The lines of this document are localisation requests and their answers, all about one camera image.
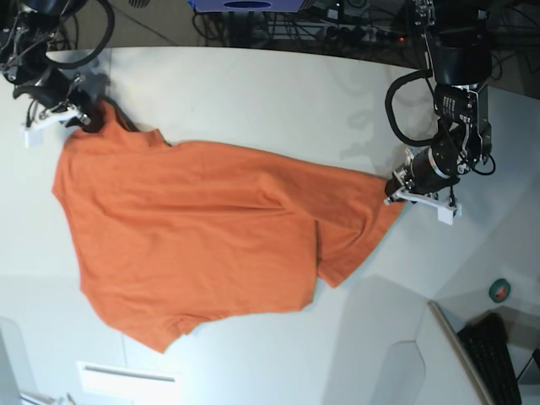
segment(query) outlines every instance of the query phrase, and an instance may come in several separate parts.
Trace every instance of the orange t-shirt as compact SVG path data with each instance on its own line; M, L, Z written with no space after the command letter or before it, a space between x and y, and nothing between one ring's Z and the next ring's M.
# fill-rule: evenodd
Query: orange t-shirt
M205 321L298 311L340 284L401 210L385 181L222 143L75 132L53 188L101 319L160 352Z

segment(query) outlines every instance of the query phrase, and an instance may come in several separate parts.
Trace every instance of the white table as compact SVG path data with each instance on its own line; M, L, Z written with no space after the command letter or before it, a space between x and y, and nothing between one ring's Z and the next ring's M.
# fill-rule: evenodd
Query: white table
M384 97L407 69L216 48L115 49L91 69L110 75L111 96L142 129L158 127L171 142L233 143L382 176L402 162ZM217 321L161 355L104 326L78 291L68 226L50 193L68 131L55 127L43 147L24 149L19 124L28 102L11 100L11 91L0 83L0 316L19 326L37 388L70 391L83 405L129 402L82 393L77 360L179 373L182 404L367 403L389 344L417 336L433 353L444 347L435 350L417 331L426 299L481 246L540 169L540 103L491 89L498 171L462 180L456 194L464 213L453 227L438 223L430 208L406 207L362 268L338 289L318 283L302 312ZM433 133L425 84L403 88L395 109L405 133ZM369 275L385 282L364 280ZM372 293L361 294L370 283ZM426 360L426 384L438 390L422 391L418 404L455 403L456 384L467 378L446 383L435 363ZM460 403L478 403L463 396Z

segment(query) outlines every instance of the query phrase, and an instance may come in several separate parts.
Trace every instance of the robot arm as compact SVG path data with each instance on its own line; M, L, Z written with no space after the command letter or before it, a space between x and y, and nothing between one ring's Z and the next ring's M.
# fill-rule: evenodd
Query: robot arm
M405 163L393 171L386 184L386 203L398 200L425 203L438 208L439 219L451 224L461 210L452 187L469 171L488 176L495 169L486 84L491 73L491 39L486 18L493 2L464 5L440 0L435 3L449 4L451 8L437 8L431 0L414 2L414 23L426 43L429 69L399 78L386 94L386 113L392 131L408 146L423 148L417 154L409 151ZM432 76L435 89L429 82ZM424 140L403 134L392 109L397 90L417 79L428 83L438 116L437 133ZM493 163L490 172L477 169L480 163L485 165L489 160ZM447 187L451 188L451 196L441 202L438 192Z
M77 125L97 132L103 120L89 95L79 88L81 75L69 79L62 70L77 69L97 57L114 29L114 13L106 0L97 0L106 12L108 25L101 43L88 56L70 62L56 62L47 55L60 23L77 13L86 0L16 0L1 10L0 67L15 88L13 97L29 95L45 109L35 119L28 117L27 131L36 131L53 122Z

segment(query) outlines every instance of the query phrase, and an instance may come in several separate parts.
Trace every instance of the table surface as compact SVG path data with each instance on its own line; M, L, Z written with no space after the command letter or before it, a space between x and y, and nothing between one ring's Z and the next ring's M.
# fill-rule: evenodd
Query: table surface
M275 51L131 48L107 50L88 70L109 76L110 96L132 120L159 128L172 143L232 143L380 176L402 162L384 97L404 68ZM19 125L29 103L12 100L11 92L0 83L0 316L19 326L37 388L70 391L87 405L130 402L83 394L77 360L177 373L186 404L368 401L389 344L417 337L428 352L440 352L434 342L444 342L418 327L426 300L523 198L540 169L539 102L491 89L498 170L463 178L456 187L463 217L454 226L437 222L431 208L406 206L362 267L337 289L319 282L305 310L213 322L162 355L103 325L78 291L68 226L51 195L70 131L54 127L43 146L25 149ZM400 90L394 106L405 133L433 133L424 83ZM370 283L372 294L364 294ZM404 294L405 304L392 291ZM448 373L425 361L426 386L430 380L438 389L424 386L418 404L435 397L456 403L456 395L463 395L460 403L478 403L455 391L465 375L445 383Z

